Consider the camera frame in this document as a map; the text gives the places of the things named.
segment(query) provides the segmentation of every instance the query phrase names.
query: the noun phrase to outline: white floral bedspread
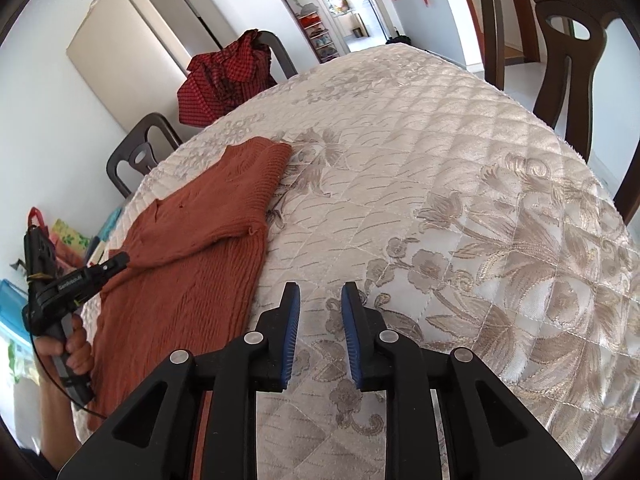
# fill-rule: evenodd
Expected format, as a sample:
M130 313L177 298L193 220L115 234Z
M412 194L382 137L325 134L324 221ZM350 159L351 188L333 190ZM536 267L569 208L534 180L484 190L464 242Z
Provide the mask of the white floral bedspread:
M258 399L260 478L383 478L385 401L348 378L338 298L350 280L425 348L472 348L585 478L602 468L640 408L640 258L568 145L477 77L380 46L264 92L181 146L144 179L110 248L151 201L253 136L294 155L250 326L286 281L302 289L292 382ZM84 310L90 337L99 312L99 300ZM78 427L86 436L82 416Z

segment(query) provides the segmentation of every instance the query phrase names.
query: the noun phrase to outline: dark wooden chair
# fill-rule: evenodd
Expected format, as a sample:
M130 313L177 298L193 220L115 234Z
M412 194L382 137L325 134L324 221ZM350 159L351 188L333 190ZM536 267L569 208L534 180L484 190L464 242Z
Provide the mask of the dark wooden chair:
M118 176L118 164L122 160L126 160L134 170L143 175L149 174L158 165L154 150L149 143L149 130L153 126L160 129L174 150L182 144L169 121L159 113L149 114L136 124L107 161L107 175L124 198L131 194L131 190Z
M533 0L536 17L545 39L545 78L533 113L555 128L566 94L571 67L565 140L585 161L591 152L593 75L607 41L606 27L618 12L612 0ZM500 0L481 0L484 22L484 79L504 89L504 23ZM561 16L575 20L589 31L580 40L556 30L550 20ZM614 198L625 223L640 204L640 149Z
M291 79L293 76L298 74L295 65L293 65L293 61L289 57L289 53L284 48L280 38L273 32L261 30L260 36L258 36L258 41L271 48L287 79Z

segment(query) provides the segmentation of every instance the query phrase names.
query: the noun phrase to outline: black cable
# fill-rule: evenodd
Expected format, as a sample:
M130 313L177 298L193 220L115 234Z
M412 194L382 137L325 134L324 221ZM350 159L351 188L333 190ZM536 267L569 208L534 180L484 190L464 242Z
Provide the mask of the black cable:
M28 310L28 316L29 319L31 319L31 303L27 304L27 310ZM33 353L36 355L36 358L38 359L38 362L40 363L40 368L42 368L44 370L44 373L47 375L47 377L49 378L49 380L55 385L55 387L57 389L60 390L60 392L67 398L69 399L75 406L78 407L78 409L83 410L84 412L87 412L89 415L93 415L96 416L98 418L101 418L102 420L107 420L107 417L105 417L104 415L101 415L100 413L94 412L93 410L90 410L89 408L86 408L84 406L82 406L79 402L77 402L75 399L73 399L67 392L66 390L60 386L56 380L51 377L51 374L49 373L49 371L47 370L47 367L44 365L44 363L42 362L42 359L40 357L40 355L38 354L38 351L36 350L36 345L35 342L33 340L33 334L31 332L29 332L29 338L31 339L31 346L33 347Z

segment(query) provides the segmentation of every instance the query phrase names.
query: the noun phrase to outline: blue plastic container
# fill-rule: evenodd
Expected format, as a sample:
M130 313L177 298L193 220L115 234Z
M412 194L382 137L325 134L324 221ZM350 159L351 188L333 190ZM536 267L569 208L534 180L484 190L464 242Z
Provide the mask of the blue plastic container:
M22 323L27 297L9 280L0 282L0 332L19 345L30 348L29 333Z

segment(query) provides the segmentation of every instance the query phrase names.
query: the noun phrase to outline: refrigerator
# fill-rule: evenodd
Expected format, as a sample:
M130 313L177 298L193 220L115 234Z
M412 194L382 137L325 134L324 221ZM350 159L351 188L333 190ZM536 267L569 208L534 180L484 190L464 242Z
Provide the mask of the refrigerator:
M200 130L178 122L176 94L190 60L239 35L211 0L94 0L66 54L126 132L160 112L188 140Z

